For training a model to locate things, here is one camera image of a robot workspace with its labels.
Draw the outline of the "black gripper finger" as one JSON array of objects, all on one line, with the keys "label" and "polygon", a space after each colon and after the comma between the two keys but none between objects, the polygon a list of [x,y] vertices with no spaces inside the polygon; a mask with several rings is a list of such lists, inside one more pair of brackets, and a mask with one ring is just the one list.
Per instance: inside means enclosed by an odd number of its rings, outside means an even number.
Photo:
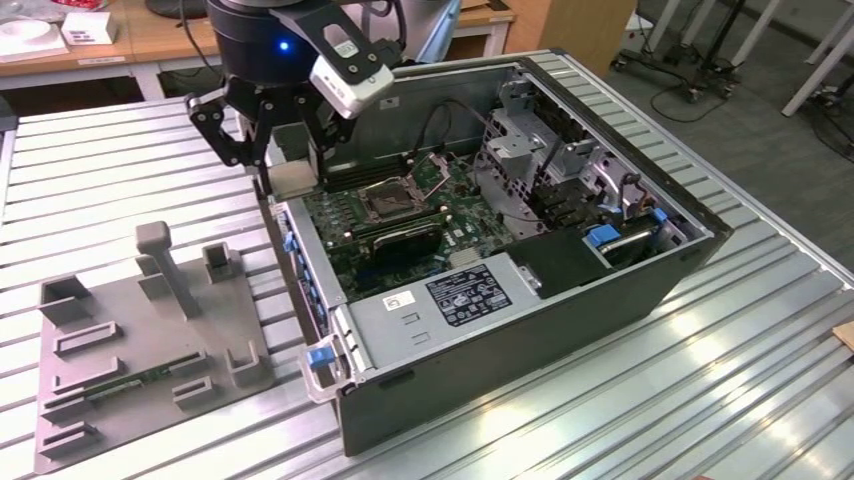
[{"label": "black gripper finger", "polygon": [[295,108],[305,126],[311,150],[315,154],[315,170],[317,179],[324,182],[327,174],[327,157],[336,144],[349,140],[352,121],[344,119],[328,104],[321,94],[312,87],[297,87]]},{"label": "black gripper finger", "polygon": [[[188,94],[184,105],[189,121],[221,163],[228,167],[253,168],[260,192],[264,196],[271,195],[272,186],[264,158],[276,109],[264,89],[251,82],[227,81],[220,89],[204,95]],[[247,120],[247,130],[240,140],[223,127],[227,107]]]}]

